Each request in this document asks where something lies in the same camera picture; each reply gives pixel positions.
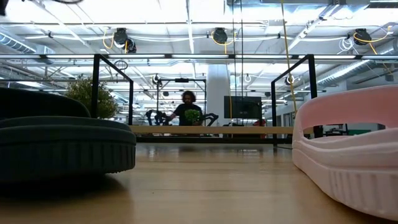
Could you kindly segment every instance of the fluorescent light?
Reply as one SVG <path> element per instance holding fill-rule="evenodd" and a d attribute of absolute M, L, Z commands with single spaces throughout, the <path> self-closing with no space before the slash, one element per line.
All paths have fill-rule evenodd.
<path fill-rule="evenodd" d="M 109 58 L 164 58 L 161 54 L 114 54 L 108 55 Z"/>
<path fill-rule="evenodd" d="M 94 58 L 94 55 L 47 55 L 47 58 Z"/>
<path fill-rule="evenodd" d="M 354 59 L 355 55 L 314 55 L 315 59 Z"/>
<path fill-rule="evenodd" d="M 228 58 L 229 55 L 195 55 L 195 54 L 187 54 L 187 55 L 172 55 L 172 58 Z"/>
<path fill-rule="evenodd" d="M 383 60 L 383 59 L 398 59 L 398 55 L 363 55 L 362 59 L 373 59 L 373 60 Z"/>
<path fill-rule="evenodd" d="M 371 3 L 398 3 L 398 0 L 371 0 Z"/>
<path fill-rule="evenodd" d="M 0 58 L 20 58 L 20 59 L 25 59 L 25 58 L 40 58 L 39 55 L 0 55 Z"/>
<path fill-rule="evenodd" d="M 285 59 L 286 55 L 258 55 L 258 54 L 250 54 L 250 55 L 236 55 L 236 58 L 254 58 L 254 59 Z"/>
<path fill-rule="evenodd" d="M 39 83 L 36 83 L 36 82 L 17 82 L 17 83 L 21 84 L 21 85 L 35 87 L 35 88 L 43 88 L 43 87 L 45 87 L 45 86 L 43 86 L 43 85 L 41 85 Z"/>
<path fill-rule="evenodd" d="M 272 100 L 261 100 L 261 102 L 272 103 Z M 277 103 L 286 103 L 287 100 L 276 100 Z"/>

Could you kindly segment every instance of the light fixture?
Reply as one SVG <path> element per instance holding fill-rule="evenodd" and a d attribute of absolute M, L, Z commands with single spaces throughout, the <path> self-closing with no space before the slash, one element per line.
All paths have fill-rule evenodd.
<path fill-rule="evenodd" d="M 272 100 L 261 100 L 261 102 L 272 103 Z M 286 103 L 287 100 L 276 100 L 277 103 Z"/>
<path fill-rule="evenodd" d="M 87 59 L 93 59 L 94 55 L 46 55 L 47 58 L 87 58 Z"/>
<path fill-rule="evenodd" d="M 258 54 L 247 54 L 247 55 L 236 55 L 236 58 L 251 58 L 251 59 L 286 59 L 286 55 L 258 55 Z"/>
<path fill-rule="evenodd" d="M 315 59 L 354 59 L 355 55 L 315 55 Z"/>
<path fill-rule="evenodd" d="M 45 87 L 45 86 L 43 86 L 43 85 L 41 85 L 39 83 L 36 83 L 36 82 L 25 82 L 25 81 L 23 81 L 23 82 L 17 82 L 17 83 L 21 84 L 21 85 L 25 85 L 25 86 L 34 87 L 34 88 L 44 88 Z"/>
<path fill-rule="evenodd" d="M 12 59 L 12 58 L 18 58 L 18 59 L 29 59 L 29 58 L 40 58 L 39 55 L 0 55 L 0 58 L 4 59 Z"/>
<path fill-rule="evenodd" d="M 164 58 L 164 54 L 112 54 L 109 58 Z"/>
<path fill-rule="evenodd" d="M 371 59 L 371 60 L 398 60 L 398 55 L 363 55 L 362 59 Z"/>
<path fill-rule="evenodd" d="M 228 58 L 228 57 L 229 57 L 229 55 L 217 55 L 217 54 L 214 54 L 214 55 L 173 54 L 172 55 L 172 58 L 187 58 L 187 59 L 190 59 L 190 58 L 192 58 L 192 59 L 195 59 L 195 58 Z"/>

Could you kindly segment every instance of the wooden tabletop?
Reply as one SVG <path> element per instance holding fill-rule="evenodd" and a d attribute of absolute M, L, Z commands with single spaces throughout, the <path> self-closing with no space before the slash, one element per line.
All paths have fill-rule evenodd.
<path fill-rule="evenodd" d="M 207 126 L 130 126 L 135 134 L 293 134 L 293 127 L 207 127 Z M 305 130 L 312 134 L 313 129 Z"/>
<path fill-rule="evenodd" d="M 0 223 L 393 222 L 326 196 L 293 165 L 288 149 L 139 144 L 137 166 L 127 172 L 0 185 Z"/>

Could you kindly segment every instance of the monitor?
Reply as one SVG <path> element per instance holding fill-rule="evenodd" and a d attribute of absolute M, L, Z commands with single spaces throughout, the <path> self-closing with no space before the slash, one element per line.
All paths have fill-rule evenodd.
<path fill-rule="evenodd" d="M 224 118 L 262 119 L 261 97 L 224 96 Z"/>

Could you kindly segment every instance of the black cable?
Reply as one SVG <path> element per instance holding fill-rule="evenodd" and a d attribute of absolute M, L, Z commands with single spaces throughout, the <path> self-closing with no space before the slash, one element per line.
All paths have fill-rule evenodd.
<path fill-rule="evenodd" d="M 114 62 L 114 65 L 120 70 L 126 70 L 129 67 L 129 64 L 123 60 L 118 60 Z"/>

